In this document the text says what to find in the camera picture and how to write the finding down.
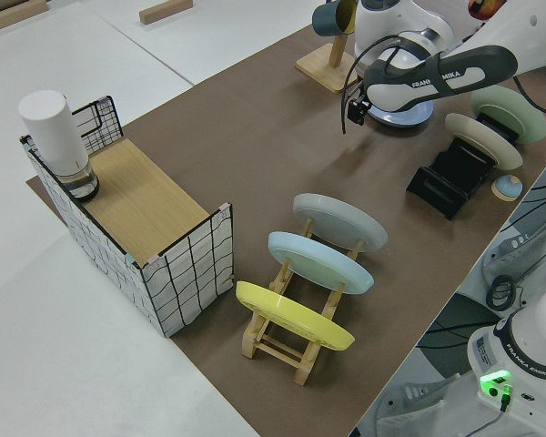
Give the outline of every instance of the brown table mat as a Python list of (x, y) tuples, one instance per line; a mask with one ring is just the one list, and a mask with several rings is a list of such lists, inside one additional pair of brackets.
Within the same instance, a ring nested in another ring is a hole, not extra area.
[[(268, 254), (268, 233), (299, 232), (291, 211), (299, 193), (344, 200), (389, 233), (382, 250), (358, 259), (375, 286), (362, 296), (344, 296), (334, 318), (356, 341), (346, 351), (322, 350), (305, 387), (292, 381), (294, 369), (282, 361), (262, 351), (254, 360), (241, 355), (250, 312), (234, 290), (173, 337), (267, 437), (348, 435), (515, 207), (491, 194), (500, 172), (453, 221), (407, 193), (417, 168), (450, 144), (444, 117), (472, 116), (470, 96), (435, 101), (433, 117), (420, 127), (368, 120), (364, 127), (348, 123), (343, 136), (339, 96), (295, 68), (297, 59), (325, 42), (307, 27), (125, 127), (126, 136), (205, 209), (233, 203), (236, 279), (265, 287), (273, 280), (279, 265)], [(546, 102), (546, 68), (523, 82)], [(528, 188), (546, 165), (546, 138), (520, 150), (524, 166), (513, 174)], [(31, 184), (40, 191), (35, 180)], [(321, 310), (327, 293), (295, 277), (287, 296)]]

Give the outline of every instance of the dark teal mug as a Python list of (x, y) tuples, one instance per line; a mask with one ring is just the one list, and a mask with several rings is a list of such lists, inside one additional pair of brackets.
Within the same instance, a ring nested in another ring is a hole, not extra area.
[(348, 35), (356, 24), (356, 0), (328, 0), (316, 7), (311, 17), (313, 30), (319, 36)]

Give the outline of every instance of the white cylindrical container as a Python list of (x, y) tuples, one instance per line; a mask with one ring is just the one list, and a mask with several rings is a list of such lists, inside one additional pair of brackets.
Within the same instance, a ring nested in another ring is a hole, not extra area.
[(91, 199), (99, 181), (65, 96), (53, 90), (35, 91), (20, 101), (18, 113), (46, 166), (78, 200)]

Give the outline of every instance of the plate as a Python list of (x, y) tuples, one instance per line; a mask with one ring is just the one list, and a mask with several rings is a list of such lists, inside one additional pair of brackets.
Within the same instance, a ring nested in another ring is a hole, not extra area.
[(237, 299), (265, 319), (334, 351), (354, 342), (352, 334), (294, 300), (249, 282), (237, 282)]
[(273, 258), (302, 278), (329, 290), (343, 283), (345, 294), (363, 294), (374, 279), (362, 266), (343, 253), (313, 239), (288, 232), (271, 232), (268, 249)]
[(411, 109), (400, 112), (387, 112), (377, 107), (370, 107), (369, 115), (375, 120), (393, 127), (415, 127), (427, 121), (433, 114), (433, 102), (420, 102)]
[(494, 85), (471, 94), (473, 114), (485, 114), (518, 134), (517, 143), (528, 144), (546, 137), (546, 116), (524, 98), (504, 86)]
[(445, 128), (454, 136), (461, 138), (491, 157), (495, 167), (500, 170), (513, 170), (522, 164), (520, 152), (491, 128), (473, 118), (461, 114), (448, 114), (445, 117)]
[(362, 240), (360, 252), (373, 252), (389, 239), (382, 225), (364, 211), (321, 194), (295, 196), (293, 214), (304, 226), (308, 219), (313, 219), (311, 232), (343, 249), (352, 250)]

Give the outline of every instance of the wooden board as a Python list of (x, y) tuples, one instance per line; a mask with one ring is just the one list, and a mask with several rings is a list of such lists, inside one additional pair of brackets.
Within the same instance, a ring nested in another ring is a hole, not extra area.
[[(344, 89), (344, 82), (348, 71), (354, 64), (354, 57), (344, 53), (341, 63), (333, 67), (329, 64), (332, 44), (328, 43), (319, 49), (303, 56), (296, 63), (296, 68), (315, 81), (319, 82), (332, 93), (339, 93)], [(356, 73), (353, 72), (348, 81), (348, 86), (356, 82)]]
[(140, 266), (208, 217), (127, 138), (90, 162), (100, 189), (85, 208)]
[(46, 0), (28, 0), (21, 5), (9, 7), (0, 11), (0, 29), (41, 14), (47, 9)]
[(192, 7), (192, 0), (169, 0), (159, 5), (149, 7), (143, 11), (139, 11), (139, 21), (144, 25), (149, 25), (162, 18), (171, 16), (178, 12), (185, 11)]

